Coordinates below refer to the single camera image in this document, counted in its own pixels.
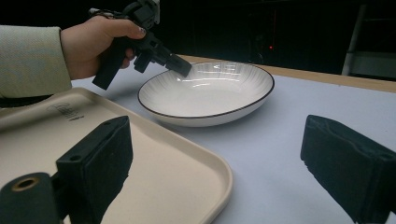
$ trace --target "sleeve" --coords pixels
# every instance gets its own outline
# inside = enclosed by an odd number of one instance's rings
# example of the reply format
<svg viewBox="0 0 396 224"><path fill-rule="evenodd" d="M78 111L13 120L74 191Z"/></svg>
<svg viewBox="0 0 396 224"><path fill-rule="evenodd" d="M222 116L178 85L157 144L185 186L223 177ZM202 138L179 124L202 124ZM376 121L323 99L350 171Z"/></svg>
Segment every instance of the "sleeve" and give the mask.
<svg viewBox="0 0 396 224"><path fill-rule="evenodd" d="M0 98L51 95L72 88L59 27L0 25Z"/></svg>

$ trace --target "beige tray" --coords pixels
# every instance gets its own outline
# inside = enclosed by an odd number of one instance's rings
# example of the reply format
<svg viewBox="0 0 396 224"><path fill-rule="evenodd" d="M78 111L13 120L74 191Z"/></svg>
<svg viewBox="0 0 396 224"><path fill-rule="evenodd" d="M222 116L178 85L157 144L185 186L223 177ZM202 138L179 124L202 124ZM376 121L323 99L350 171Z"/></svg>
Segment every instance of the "beige tray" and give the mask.
<svg viewBox="0 0 396 224"><path fill-rule="evenodd" d="M0 187L34 172L53 175L55 161L77 141L122 115L131 121L134 160L102 223L211 222L230 198L233 175L227 162L82 88L0 110Z"/></svg>

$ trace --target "human hand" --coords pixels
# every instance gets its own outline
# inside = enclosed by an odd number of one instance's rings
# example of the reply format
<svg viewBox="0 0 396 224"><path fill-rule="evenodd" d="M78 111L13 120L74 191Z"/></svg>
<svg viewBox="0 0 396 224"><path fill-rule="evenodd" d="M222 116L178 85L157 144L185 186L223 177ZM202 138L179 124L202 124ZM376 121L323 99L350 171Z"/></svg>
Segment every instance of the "human hand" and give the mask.
<svg viewBox="0 0 396 224"><path fill-rule="evenodd" d="M146 31L132 21L102 16L92 17L82 24L62 30L61 43L70 79L95 76L114 37L141 39L145 34ZM133 58L134 51L125 50L120 68L128 67Z"/></svg>

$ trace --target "table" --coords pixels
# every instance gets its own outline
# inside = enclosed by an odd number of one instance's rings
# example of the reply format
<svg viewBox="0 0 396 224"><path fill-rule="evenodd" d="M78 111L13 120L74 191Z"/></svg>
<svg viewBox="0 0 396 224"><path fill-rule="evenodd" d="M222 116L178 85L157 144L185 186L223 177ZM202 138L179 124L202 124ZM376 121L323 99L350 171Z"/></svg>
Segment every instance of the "table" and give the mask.
<svg viewBox="0 0 396 224"><path fill-rule="evenodd" d="M216 59L181 55L191 63ZM353 223L300 159L310 114L335 119L396 150L396 83L264 65L275 78L267 101L230 123L186 128L160 123L138 103L139 88L165 68L151 63L144 74L121 69L107 91L92 78L73 81L162 125L224 158L233 170L231 200L214 223ZM388 222L396 223L391 214Z"/></svg>

